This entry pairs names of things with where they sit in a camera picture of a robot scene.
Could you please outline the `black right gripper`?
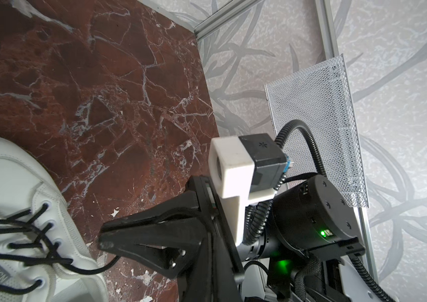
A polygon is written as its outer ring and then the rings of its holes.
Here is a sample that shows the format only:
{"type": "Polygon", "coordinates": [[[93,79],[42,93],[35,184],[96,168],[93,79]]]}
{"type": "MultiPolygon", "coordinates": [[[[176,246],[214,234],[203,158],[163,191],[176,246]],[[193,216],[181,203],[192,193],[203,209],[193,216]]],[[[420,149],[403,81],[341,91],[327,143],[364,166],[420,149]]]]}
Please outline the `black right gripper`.
{"type": "Polygon", "coordinates": [[[179,301],[241,301],[245,272],[220,198],[207,176],[192,176],[186,191],[148,210],[103,224],[101,251],[177,278],[179,301]],[[186,266],[186,252],[198,251],[186,266]]]}

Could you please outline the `white sneaker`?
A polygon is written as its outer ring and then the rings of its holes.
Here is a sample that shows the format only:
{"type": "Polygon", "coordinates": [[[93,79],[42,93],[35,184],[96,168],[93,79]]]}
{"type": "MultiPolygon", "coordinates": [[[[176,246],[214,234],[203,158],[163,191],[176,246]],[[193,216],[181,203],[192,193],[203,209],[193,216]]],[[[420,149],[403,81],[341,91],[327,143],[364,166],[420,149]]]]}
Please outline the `white sneaker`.
{"type": "Polygon", "coordinates": [[[0,301],[107,301],[100,267],[52,177],[0,138],[0,301]]]}

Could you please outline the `black shoelace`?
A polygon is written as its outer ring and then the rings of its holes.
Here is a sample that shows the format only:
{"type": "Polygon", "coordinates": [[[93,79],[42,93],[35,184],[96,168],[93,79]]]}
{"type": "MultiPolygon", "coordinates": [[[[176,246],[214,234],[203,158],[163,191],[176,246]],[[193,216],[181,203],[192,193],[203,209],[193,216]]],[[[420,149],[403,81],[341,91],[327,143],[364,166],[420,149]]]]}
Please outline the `black shoelace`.
{"type": "Polygon", "coordinates": [[[65,210],[43,201],[0,214],[0,301],[107,301],[103,272],[65,210]]]}

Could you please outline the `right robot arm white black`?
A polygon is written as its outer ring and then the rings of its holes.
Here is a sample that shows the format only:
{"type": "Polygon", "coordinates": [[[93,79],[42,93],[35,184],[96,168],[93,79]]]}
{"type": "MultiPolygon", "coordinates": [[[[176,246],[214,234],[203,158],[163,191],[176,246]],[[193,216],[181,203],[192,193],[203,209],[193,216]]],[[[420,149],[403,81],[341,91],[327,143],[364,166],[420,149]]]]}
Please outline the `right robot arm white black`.
{"type": "Polygon", "coordinates": [[[291,120],[268,134],[214,138],[209,176],[183,193],[105,223],[98,247],[178,282],[181,301],[246,301],[252,266],[278,301],[351,301],[347,257],[364,291],[391,301],[364,267],[354,210],[328,180],[309,127],[291,120]]]}

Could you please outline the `aluminium frame crossbar back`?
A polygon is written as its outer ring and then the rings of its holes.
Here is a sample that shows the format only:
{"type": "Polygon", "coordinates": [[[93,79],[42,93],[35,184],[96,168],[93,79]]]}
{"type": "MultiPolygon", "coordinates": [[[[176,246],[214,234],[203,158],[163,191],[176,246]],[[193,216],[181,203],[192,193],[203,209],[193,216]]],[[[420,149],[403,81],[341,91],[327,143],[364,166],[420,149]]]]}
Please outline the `aluminium frame crossbar back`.
{"type": "Polygon", "coordinates": [[[225,23],[230,22],[235,17],[241,15],[261,0],[233,0],[202,21],[194,28],[194,34],[198,41],[206,38],[214,31],[218,30],[225,23]]]}

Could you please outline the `aluminium frame post back right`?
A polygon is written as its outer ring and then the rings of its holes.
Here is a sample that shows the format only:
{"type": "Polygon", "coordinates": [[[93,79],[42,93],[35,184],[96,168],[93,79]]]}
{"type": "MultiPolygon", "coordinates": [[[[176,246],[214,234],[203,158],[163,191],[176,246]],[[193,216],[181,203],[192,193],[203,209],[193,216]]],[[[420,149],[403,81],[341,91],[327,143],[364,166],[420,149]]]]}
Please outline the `aluminium frame post back right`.
{"type": "Polygon", "coordinates": [[[369,274],[378,282],[368,221],[368,187],[361,155],[361,142],[356,124],[354,102],[347,75],[347,65],[344,55],[339,51],[330,1],[315,1],[315,8],[319,19],[324,59],[330,60],[334,64],[334,75],[339,77],[341,84],[341,88],[335,90],[336,98],[341,100],[340,113],[336,113],[335,116],[339,119],[337,126],[341,138],[343,159],[345,160],[344,167],[347,171],[349,189],[346,193],[348,205],[354,207],[358,218],[361,235],[366,247],[365,266],[369,274]]]}

